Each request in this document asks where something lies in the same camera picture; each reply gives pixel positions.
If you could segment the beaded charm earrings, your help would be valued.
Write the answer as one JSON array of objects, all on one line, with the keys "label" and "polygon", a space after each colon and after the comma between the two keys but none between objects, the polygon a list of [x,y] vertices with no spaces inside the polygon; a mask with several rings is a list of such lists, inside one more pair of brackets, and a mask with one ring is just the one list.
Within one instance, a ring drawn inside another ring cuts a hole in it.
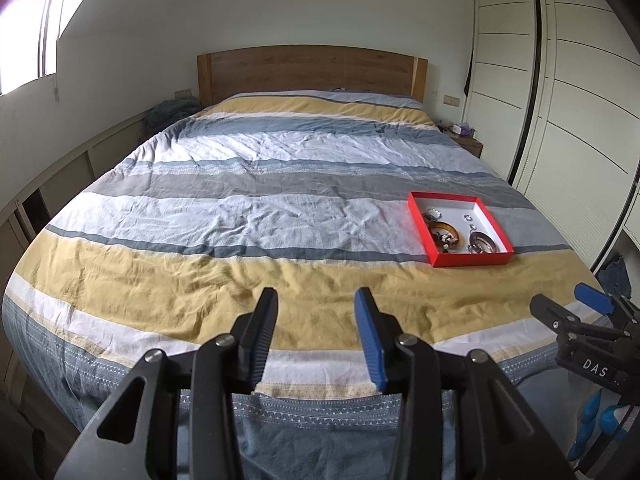
[{"label": "beaded charm earrings", "polygon": [[448,236],[441,236],[436,240],[436,245],[438,246],[438,250],[440,252],[444,252],[445,254],[447,252],[451,252],[452,250],[454,250],[457,244],[458,244],[458,240],[456,238],[448,237]]}]

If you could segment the amber translucent bangle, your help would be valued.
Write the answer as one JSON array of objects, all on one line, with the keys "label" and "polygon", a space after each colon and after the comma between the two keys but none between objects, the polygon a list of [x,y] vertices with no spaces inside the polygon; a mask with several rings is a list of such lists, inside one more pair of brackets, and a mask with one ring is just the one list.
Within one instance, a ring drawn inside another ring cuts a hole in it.
[{"label": "amber translucent bangle", "polygon": [[452,226],[447,222],[440,222],[440,221],[430,222],[428,224],[428,232],[430,232],[432,240],[434,240],[435,244],[436,244],[436,240],[441,236],[456,238],[458,240],[458,244],[456,248],[460,244],[460,234],[458,233],[458,231],[454,226]]}]

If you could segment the red shallow box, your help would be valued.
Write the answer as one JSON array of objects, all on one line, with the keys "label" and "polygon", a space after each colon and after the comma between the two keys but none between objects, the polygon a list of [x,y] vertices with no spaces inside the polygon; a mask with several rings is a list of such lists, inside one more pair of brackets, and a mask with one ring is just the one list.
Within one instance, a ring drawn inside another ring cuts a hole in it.
[{"label": "red shallow box", "polygon": [[[407,205],[433,268],[501,266],[515,254],[501,226],[478,197],[410,192]],[[428,232],[428,224],[435,221],[447,222],[456,228],[460,234],[456,249],[446,254],[438,250]]]}]

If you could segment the striped duvet cover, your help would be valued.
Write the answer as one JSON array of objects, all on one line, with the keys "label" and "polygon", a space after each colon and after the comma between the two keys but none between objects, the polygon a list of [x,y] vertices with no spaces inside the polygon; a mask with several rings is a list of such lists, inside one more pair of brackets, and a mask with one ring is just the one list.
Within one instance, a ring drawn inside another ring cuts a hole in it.
[{"label": "striped duvet cover", "polygon": [[[514,248],[501,266],[433,268],[410,192],[478,197]],[[14,268],[6,336],[76,426],[146,350],[195,350],[255,307],[279,315],[265,375],[234,400],[251,479],[382,479],[399,402],[370,382],[354,297],[435,348],[490,354],[561,450],[592,387],[554,362],[529,313],[574,299],[588,266],[520,192],[410,99],[245,93],[152,136],[64,206]]]}]

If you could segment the wooden nightstand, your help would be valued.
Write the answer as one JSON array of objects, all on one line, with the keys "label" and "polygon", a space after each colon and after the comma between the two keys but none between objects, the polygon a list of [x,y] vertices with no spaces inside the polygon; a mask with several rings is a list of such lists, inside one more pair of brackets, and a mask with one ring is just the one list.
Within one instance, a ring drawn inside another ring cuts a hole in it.
[{"label": "wooden nightstand", "polygon": [[447,136],[475,157],[480,158],[480,156],[482,156],[484,145],[481,144],[480,141],[477,141],[470,136],[457,136],[451,132],[448,132]]}]

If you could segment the white wardrobe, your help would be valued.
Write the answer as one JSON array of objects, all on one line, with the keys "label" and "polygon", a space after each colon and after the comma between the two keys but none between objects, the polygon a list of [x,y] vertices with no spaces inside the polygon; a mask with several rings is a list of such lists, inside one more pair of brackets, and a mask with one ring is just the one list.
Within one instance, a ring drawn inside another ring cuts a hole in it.
[{"label": "white wardrobe", "polygon": [[605,0],[474,0],[465,120],[484,162],[598,266],[634,218],[639,55]]}]

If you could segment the dark clothes pile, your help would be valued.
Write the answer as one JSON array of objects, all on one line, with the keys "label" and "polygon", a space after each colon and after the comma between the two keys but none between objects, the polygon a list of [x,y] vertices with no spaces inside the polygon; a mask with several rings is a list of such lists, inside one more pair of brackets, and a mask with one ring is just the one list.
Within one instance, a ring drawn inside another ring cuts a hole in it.
[{"label": "dark clothes pile", "polygon": [[178,120],[189,117],[203,109],[198,98],[187,96],[163,101],[146,115],[145,123],[151,132],[158,133]]}]

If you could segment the low wooden side cabinet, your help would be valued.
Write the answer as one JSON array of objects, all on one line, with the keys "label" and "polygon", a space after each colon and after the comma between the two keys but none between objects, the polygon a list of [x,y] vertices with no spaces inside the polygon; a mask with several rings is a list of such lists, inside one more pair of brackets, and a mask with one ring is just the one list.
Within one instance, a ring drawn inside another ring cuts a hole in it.
[{"label": "low wooden side cabinet", "polygon": [[80,144],[31,180],[1,209],[1,281],[35,238],[80,191],[111,170],[146,138],[145,114],[134,115]]}]

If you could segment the wooden headboard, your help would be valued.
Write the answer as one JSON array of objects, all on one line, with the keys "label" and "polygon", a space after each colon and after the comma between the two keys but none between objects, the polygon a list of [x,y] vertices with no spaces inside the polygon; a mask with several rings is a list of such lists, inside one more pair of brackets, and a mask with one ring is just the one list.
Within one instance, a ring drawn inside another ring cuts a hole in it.
[{"label": "wooden headboard", "polygon": [[428,61],[375,49],[291,44],[200,54],[196,71],[205,106],[244,92],[335,88],[422,102]]}]

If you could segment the window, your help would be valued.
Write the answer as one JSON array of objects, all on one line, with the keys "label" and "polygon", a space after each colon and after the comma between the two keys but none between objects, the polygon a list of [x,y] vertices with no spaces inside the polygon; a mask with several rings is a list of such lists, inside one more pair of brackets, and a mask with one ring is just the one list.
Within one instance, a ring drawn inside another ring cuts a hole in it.
[{"label": "window", "polygon": [[1,92],[58,71],[58,42],[84,0],[9,0],[1,10]]}]

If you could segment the wall switch plate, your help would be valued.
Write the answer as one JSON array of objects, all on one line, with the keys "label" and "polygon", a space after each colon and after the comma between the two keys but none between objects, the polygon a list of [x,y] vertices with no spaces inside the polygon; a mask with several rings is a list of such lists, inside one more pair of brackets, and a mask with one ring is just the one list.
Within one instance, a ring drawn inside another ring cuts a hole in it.
[{"label": "wall switch plate", "polygon": [[456,98],[455,96],[444,96],[444,99],[442,100],[442,102],[445,105],[449,105],[449,106],[453,106],[453,107],[459,107],[460,106],[460,99]]}]

